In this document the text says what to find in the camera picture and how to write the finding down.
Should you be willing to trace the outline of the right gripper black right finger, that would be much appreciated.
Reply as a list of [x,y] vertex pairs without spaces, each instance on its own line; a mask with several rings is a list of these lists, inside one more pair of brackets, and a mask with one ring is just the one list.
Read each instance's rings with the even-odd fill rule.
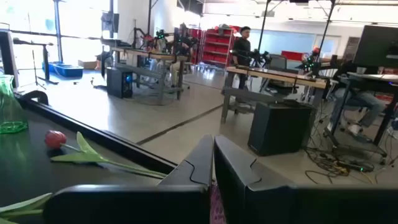
[[228,224],[398,224],[396,186],[295,184],[224,136],[214,153]]

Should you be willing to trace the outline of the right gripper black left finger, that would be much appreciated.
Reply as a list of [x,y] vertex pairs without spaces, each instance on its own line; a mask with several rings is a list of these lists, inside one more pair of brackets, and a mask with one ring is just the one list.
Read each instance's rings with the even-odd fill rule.
[[45,224],[210,224],[213,138],[154,186],[76,185],[45,203]]

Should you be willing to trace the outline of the pink glass vase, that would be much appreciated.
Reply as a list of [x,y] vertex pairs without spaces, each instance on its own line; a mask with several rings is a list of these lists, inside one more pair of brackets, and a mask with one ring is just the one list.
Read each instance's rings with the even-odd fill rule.
[[211,188],[210,224],[226,224],[220,189],[216,182]]

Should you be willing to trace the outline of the green glass vase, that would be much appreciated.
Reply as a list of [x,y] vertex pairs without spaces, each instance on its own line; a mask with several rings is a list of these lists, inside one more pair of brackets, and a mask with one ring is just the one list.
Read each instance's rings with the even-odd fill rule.
[[0,75],[0,134],[15,134],[28,128],[23,109],[14,96],[13,75]]

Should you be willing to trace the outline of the large black box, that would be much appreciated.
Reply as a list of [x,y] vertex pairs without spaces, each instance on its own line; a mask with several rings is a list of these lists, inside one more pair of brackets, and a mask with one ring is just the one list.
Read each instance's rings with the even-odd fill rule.
[[259,156],[295,153],[303,146],[313,109],[296,101],[258,103],[248,147]]

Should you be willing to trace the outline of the bright red artificial tulip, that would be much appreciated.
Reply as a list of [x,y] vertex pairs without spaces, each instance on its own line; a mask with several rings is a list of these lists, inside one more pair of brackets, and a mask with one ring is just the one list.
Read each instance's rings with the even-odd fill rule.
[[61,156],[55,156],[51,158],[53,162],[74,162],[74,163],[96,163],[96,164],[108,164],[115,166],[119,169],[125,169],[134,174],[149,175],[151,177],[165,178],[166,175],[153,170],[145,170],[134,166],[125,165],[119,162],[106,159],[96,150],[94,150],[83,137],[81,132],[76,133],[76,141],[79,148],[75,148],[67,144],[67,137],[60,131],[49,130],[45,134],[44,142],[47,147],[51,149],[61,149],[66,147],[75,151],[72,154],[65,154]]

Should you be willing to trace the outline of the black table mat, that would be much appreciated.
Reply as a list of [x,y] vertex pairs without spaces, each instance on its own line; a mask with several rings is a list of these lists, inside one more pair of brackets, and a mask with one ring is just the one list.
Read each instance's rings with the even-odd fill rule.
[[[76,185],[154,186],[159,179],[149,175],[120,171],[112,165],[53,162],[61,149],[49,149],[44,142],[48,130],[65,133],[76,146],[76,133],[30,110],[24,109],[29,127],[17,134],[0,134],[0,206],[54,193]],[[89,144],[109,159],[139,167],[87,138]],[[19,217],[19,223],[45,223],[43,214]]]

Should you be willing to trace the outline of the wooden work table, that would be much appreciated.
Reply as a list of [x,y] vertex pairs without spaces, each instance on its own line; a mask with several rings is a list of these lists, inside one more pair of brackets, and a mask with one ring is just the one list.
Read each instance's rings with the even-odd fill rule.
[[[135,79],[132,80],[136,84],[137,88],[141,86],[146,86],[149,89],[155,91],[157,97],[156,105],[161,105],[163,103],[164,95],[169,93],[175,93],[177,100],[180,100],[181,94],[183,92],[183,66],[187,61],[187,56],[175,55],[175,54],[163,54],[158,52],[151,52],[145,50],[134,49],[130,47],[111,47],[112,51],[116,52],[116,60],[119,61],[120,53],[131,55],[133,58],[132,64],[122,64],[116,63],[116,67],[121,67],[123,71],[132,73],[135,75]],[[148,70],[144,68],[141,63],[145,58],[160,60],[162,65],[161,71],[157,72],[155,70]],[[172,87],[166,87],[166,61],[171,61],[172,63],[179,63],[179,69],[177,72],[177,84]]]
[[304,75],[297,75],[289,72],[280,72],[276,70],[269,70],[265,68],[243,68],[243,67],[227,67],[227,77],[225,79],[224,87],[222,92],[224,93],[224,102],[221,112],[221,123],[226,122],[228,111],[249,111],[245,108],[238,106],[236,103],[231,104],[230,99],[232,96],[238,97],[240,100],[244,101],[255,101],[255,102],[272,102],[280,101],[281,98],[276,96],[267,96],[261,93],[255,93],[252,91],[241,90],[239,88],[233,88],[233,79],[235,74],[247,75],[251,77],[264,78],[267,81],[277,80],[287,83],[292,83],[293,85],[303,85],[313,88],[313,100],[312,106],[317,109],[323,98],[324,91],[326,90],[327,82],[321,78],[309,78]]

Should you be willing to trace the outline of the black power strip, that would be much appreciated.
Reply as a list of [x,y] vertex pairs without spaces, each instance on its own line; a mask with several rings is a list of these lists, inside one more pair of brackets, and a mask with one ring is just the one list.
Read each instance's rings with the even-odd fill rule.
[[374,170],[373,166],[368,166],[366,164],[361,164],[358,162],[337,161],[336,164],[340,167],[344,167],[349,170],[355,170],[358,172],[372,172]]

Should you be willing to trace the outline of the person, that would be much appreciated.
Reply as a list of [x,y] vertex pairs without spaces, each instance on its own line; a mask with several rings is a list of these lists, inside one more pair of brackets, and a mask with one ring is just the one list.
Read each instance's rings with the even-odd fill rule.
[[[174,35],[174,42],[172,44],[172,52],[175,55],[190,56],[192,53],[192,41],[189,39],[187,27],[185,23],[181,23],[178,32]],[[177,77],[180,69],[180,61],[176,61],[170,65],[171,87],[177,86]]]
[[233,65],[242,65],[248,67],[250,65],[251,59],[249,58],[249,53],[251,51],[251,43],[248,40],[250,36],[251,28],[244,26],[240,30],[241,36],[234,41],[233,45]]
[[[335,98],[335,105],[331,113],[330,122],[327,129],[331,131],[333,125],[337,121],[338,110],[343,101],[343,95],[346,90],[346,84],[340,81],[340,76],[348,72],[357,72],[358,66],[352,60],[347,60],[340,65],[340,68],[334,74],[333,79],[338,81],[335,89],[332,91],[332,96]],[[350,88],[346,98],[346,107],[349,108],[367,108],[366,114],[357,122],[347,127],[348,132],[356,138],[363,138],[365,141],[367,137],[363,134],[364,128],[370,127],[376,118],[385,110],[386,105],[383,101],[377,99],[371,92]]]

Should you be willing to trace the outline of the black computer tower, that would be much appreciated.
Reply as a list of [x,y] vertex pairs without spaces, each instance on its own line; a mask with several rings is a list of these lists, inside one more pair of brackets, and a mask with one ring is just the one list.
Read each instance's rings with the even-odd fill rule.
[[106,69],[107,93],[118,98],[132,97],[132,72],[116,67]]

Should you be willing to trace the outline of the red plastic bin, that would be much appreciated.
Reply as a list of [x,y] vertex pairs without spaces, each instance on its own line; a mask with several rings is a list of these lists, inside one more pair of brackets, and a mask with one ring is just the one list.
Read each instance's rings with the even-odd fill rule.
[[292,51],[281,51],[281,55],[284,56],[287,60],[294,61],[302,61],[303,53],[301,52],[292,52]]

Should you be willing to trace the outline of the red storage shelf rack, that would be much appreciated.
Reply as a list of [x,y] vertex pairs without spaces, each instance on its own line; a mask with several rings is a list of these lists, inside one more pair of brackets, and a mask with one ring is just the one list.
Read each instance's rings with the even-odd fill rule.
[[232,27],[215,27],[203,31],[200,46],[200,62],[225,68],[231,59],[235,30]]

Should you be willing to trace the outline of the brown cardboard box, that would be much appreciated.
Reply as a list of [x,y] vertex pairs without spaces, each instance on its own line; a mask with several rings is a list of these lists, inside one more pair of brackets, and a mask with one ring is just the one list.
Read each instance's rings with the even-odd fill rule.
[[78,60],[78,65],[83,67],[85,70],[95,70],[97,67],[97,62],[95,61],[84,61]]

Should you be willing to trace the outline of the blue plastic bin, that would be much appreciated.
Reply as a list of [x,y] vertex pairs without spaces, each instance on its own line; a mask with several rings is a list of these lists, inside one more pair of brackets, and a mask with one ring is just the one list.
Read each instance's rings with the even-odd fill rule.
[[63,77],[82,77],[83,67],[69,65],[61,62],[49,62],[45,77],[50,78],[50,74],[56,74]]

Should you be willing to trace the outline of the black metal desk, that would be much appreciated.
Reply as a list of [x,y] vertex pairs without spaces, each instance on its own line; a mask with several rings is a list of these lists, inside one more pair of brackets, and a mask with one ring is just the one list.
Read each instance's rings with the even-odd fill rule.
[[323,133],[324,137],[330,138],[330,140],[333,143],[334,149],[350,148],[350,146],[345,146],[340,144],[335,138],[334,134],[336,128],[339,125],[341,115],[343,114],[343,111],[347,107],[347,103],[350,103],[349,106],[355,106],[355,107],[362,107],[363,105],[363,103],[361,104],[357,103],[356,105],[353,104],[352,96],[354,96],[354,94],[351,94],[351,90],[353,88],[361,91],[369,90],[372,92],[394,94],[394,97],[392,98],[391,102],[387,105],[385,109],[385,115],[383,117],[382,123],[379,126],[376,137],[372,141],[372,144],[374,145],[373,150],[360,148],[360,147],[352,147],[352,149],[355,150],[369,151],[380,154],[382,158],[385,159],[387,157],[387,152],[379,147],[379,143],[383,134],[387,129],[387,125],[389,124],[392,115],[394,114],[393,109],[395,108],[396,103],[398,102],[398,79],[385,78],[385,75],[358,75],[356,73],[349,72],[348,77],[340,77],[339,82],[344,83],[346,85],[346,88],[344,89],[343,95],[340,98],[338,98],[335,103],[336,118],[334,122],[332,122],[331,129],[328,129],[328,127],[324,128],[324,133]]

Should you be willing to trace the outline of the black floor stand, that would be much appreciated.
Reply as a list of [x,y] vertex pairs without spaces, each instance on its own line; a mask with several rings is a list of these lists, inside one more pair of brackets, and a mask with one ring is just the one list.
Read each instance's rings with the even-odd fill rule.
[[[36,43],[36,42],[28,42],[25,40],[20,40],[18,38],[13,38],[13,44],[15,45],[31,45],[31,46],[41,46],[42,47],[42,55],[43,55],[43,63],[44,63],[44,78],[39,77],[40,80],[44,81],[45,83],[49,83],[51,85],[58,85],[58,82],[53,82],[50,80],[50,70],[49,70],[49,53],[47,50],[47,46],[53,46],[53,43]],[[42,86],[38,83],[37,79],[38,76],[36,74],[36,67],[35,67],[35,56],[34,52],[32,52],[32,59],[34,61],[34,72],[35,72],[35,84]]]

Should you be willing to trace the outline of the black hanging screen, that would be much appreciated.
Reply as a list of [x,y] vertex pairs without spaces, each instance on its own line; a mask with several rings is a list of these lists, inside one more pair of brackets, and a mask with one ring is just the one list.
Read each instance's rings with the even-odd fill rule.
[[119,14],[111,12],[103,12],[101,16],[101,30],[118,32]]

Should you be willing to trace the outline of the large black monitor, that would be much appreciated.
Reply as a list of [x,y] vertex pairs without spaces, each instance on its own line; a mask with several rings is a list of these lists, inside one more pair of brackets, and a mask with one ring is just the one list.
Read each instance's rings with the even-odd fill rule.
[[353,63],[398,68],[398,28],[364,26]]

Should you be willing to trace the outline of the grey building column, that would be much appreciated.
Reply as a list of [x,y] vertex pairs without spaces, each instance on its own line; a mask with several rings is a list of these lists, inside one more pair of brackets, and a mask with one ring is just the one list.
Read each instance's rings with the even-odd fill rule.
[[62,33],[61,33],[61,28],[60,28],[59,2],[60,2],[60,0],[53,0],[54,14],[55,14],[55,30],[56,30],[56,37],[57,37],[58,61],[63,62]]

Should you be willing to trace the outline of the black frame clamp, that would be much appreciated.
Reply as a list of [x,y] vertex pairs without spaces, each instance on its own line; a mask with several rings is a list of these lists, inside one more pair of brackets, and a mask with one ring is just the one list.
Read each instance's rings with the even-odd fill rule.
[[43,105],[49,105],[49,99],[45,92],[39,90],[33,90],[28,93],[25,93],[21,96],[23,100],[33,100],[36,99],[38,103]]

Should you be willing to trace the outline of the black upright post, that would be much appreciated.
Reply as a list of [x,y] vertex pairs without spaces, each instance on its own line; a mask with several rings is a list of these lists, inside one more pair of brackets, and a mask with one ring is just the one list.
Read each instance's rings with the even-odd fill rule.
[[12,32],[9,30],[0,29],[0,65],[2,65],[4,74],[14,76],[12,85],[17,88],[19,86],[19,72],[16,67],[14,43],[11,34]]

